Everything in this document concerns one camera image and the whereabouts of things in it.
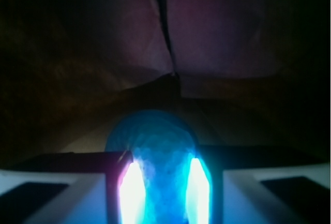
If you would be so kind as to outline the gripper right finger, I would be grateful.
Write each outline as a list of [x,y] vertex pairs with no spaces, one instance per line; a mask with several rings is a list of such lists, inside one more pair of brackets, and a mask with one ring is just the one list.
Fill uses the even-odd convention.
[[330,163],[285,146],[199,145],[189,223],[330,223]]

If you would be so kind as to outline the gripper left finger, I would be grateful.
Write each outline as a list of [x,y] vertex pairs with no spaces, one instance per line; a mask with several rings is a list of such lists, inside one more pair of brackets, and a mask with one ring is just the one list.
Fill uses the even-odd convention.
[[142,223],[130,152],[44,154],[1,170],[1,223]]

